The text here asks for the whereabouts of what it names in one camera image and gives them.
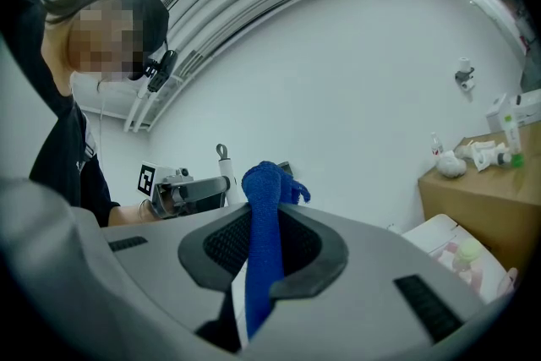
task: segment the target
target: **bottle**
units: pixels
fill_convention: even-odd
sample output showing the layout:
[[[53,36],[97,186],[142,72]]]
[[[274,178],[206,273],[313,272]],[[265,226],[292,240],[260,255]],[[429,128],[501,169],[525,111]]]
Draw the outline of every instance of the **bottle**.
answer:
[[[521,167],[524,164],[521,137],[518,133],[518,126],[513,120],[513,116],[510,114],[504,118],[504,132],[505,137],[507,138],[507,145],[511,151],[511,165],[513,167]]]
[[[432,133],[432,155],[439,158],[443,154],[443,145],[436,133]]]

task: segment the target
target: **cardboard box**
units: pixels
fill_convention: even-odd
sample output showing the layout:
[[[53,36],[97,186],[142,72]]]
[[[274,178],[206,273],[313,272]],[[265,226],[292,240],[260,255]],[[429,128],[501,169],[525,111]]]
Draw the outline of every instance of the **cardboard box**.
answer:
[[[424,218],[447,214],[483,243],[507,269],[524,272],[541,233],[541,122],[519,128],[524,166],[491,166],[478,172],[473,162],[457,179],[435,168],[418,181]],[[465,138],[505,142],[503,132]]]

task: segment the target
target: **person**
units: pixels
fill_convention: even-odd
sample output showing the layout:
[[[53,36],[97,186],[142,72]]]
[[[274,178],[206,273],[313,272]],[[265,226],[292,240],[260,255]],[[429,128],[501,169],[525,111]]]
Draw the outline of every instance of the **person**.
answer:
[[[57,116],[30,179],[91,211],[101,227],[153,222],[150,202],[111,200],[71,75],[137,79],[166,41],[169,13],[160,0],[20,0],[5,40],[24,75]]]

